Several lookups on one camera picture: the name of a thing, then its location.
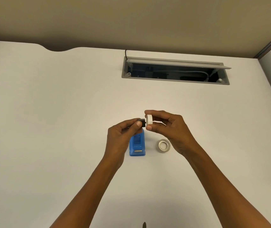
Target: forearm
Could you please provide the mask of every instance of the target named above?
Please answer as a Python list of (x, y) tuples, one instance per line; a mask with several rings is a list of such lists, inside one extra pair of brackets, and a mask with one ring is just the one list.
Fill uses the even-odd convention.
[(102, 159), (86, 184), (50, 228), (89, 227), (100, 200), (116, 171), (117, 168), (111, 161)]
[(223, 228), (271, 227), (199, 145), (185, 158), (201, 181)]

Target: person's left hand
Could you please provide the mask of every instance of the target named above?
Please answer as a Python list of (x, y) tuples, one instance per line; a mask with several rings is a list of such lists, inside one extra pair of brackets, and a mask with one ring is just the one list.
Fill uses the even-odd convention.
[(103, 159), (114, 162), (117, 169), (124, 161), (124, 154), (132, 136), (142, 133), (142, 122), (134, 118), (120, 122), (108, 129), (106, 150)]

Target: person's right arm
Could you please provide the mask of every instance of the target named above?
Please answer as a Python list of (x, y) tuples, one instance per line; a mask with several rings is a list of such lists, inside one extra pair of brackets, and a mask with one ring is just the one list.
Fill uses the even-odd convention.
[(202, 183), (223, 228), (271, 228), (271, 224), (233, 186), (192, 136), (181, 115), (146, 110), (154, 121), (146, 129), (169, 139), (190, 163)]

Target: tape roll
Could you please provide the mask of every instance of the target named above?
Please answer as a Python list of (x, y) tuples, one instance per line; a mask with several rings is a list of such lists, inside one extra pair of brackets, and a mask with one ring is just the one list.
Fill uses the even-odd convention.
[(157, 151), (161, 153), (167, 152), (168, 150), (170, 150), (170, 148), (171, 148), (171, 143), (166, 139), (161, 139), (157, 141), (156, 143), (156, 149)]
[(153, 116), (151, 114), (146, 115), (146, 125), (153, 124)]

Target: hand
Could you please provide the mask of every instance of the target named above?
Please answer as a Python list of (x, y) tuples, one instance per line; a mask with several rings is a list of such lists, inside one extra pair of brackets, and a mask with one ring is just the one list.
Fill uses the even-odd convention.
[(142, 133), (142, 122), (138, 121), (138, 119), (126, 120), (108, 129), (107, 144), (103, 159), (113, 162), (117, 169), (123, 164), (124, 154), (131, 137)]
[(158, 121), (146, 125), (146, 129), (167, 137), (178, 153), (186, 156), (200, 147), (181, 115), (170, 114), (164, 110), (145, 110), (145, 114), (151, 114), (153, 121)]

